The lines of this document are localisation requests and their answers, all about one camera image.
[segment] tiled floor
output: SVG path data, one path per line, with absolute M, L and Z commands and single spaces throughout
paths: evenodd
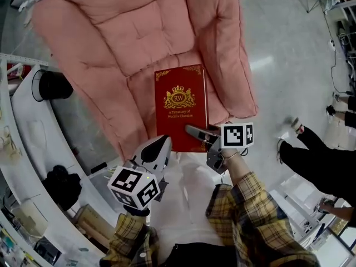
M 291 171 L 276 162 L 275 133 L 288 116 L 299 116 L 321 137 L 325 134 L 325 107 L 332 101 L 330 67 L 334 53 L 322 10 L 307 14 L 302 0 L 241 0 L 247 51 L 260 113 L 253 118 L 255 145 L 246 157 L 251 169 L 271 186 Z M 24 18 L 9 10 L 3 32 L 2 52 L 11 53 L 21 41 Z M 333 38 L 334 24 L 330 22 Z M 335 84 L 347 89 L 348 70 L 337 44 Z M 14 51 L 16 55 L 50 60 L 50 53 L 33 34 Z M 85 170 L 116 157 L 85 106 L 73 94 L 53 106 L 71 146 L 79 151 Z M 301 145 L 297 140 L 291 143 Z

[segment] plaid shirt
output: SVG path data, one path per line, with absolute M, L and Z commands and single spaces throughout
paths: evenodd
M 294 241 L 288 217 L 252 172 L 234 187 L 217 185 L 206 217 L 222 243 L 235 247 L 237 266 L 319 266 Z M 142 218 L 121 214 L 101 266 L 157 266 L 158 240 Z

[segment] gold crown emblem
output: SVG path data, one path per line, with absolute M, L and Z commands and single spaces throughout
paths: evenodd
M 193 107 L 195 106 L 195 95 L 191 93 L 190 88 L 184 92 L 184 87 L 177 85 L 172 88 L 172 93 L 167 91 L 164 103 L 166 109 Z
M 173 87 L 172 91 L 173 91 L 173 93 L 183 92 L 184 87 L 183 86 Z

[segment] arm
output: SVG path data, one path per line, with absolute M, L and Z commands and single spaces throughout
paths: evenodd
M 157 242 L 157 235 L 154 230 L 146 226 L 146 217 L 132 216 L 130 213 L 121 214 L 110 240 L 109 251 L 100 260 L 100 266 L 130 266 L 139 249 L 149 249 L 146 260 L 151 260 L 156 251 L 156 245 L 152 244 L 155 242 Z
M 342 220 L 351 222 L 353 224 L 353 214 L 354 214 L 354 208 L 353 207 L 333 207 L 330 205 L 326 204 L 320 204 L 320 208 L 322 210 L 328 211 L 329 213 L 339 217 Z
M 222 154 L 226 158 L 233 151 L 223 150 Z M 252 257 L 258 258 L 263 266 L 318 266 L 315 255 L 293 239 L 287 215 L 250 172 L 243 158 L 237 154 L 226 165 L 234 184 L 228 194 L 234 207 L 233 221 L 241 227 L 240 234 L 255 247 L 251 250 L 255 254 Z

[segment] red book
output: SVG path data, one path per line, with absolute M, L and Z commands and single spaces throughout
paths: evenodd
M 157 135 L 169 135 L 173 151 L 206 152 L 201 142 L 185 132 L 185 125 L 207 128 L 206 74 L 202 65 L 155 72 Z

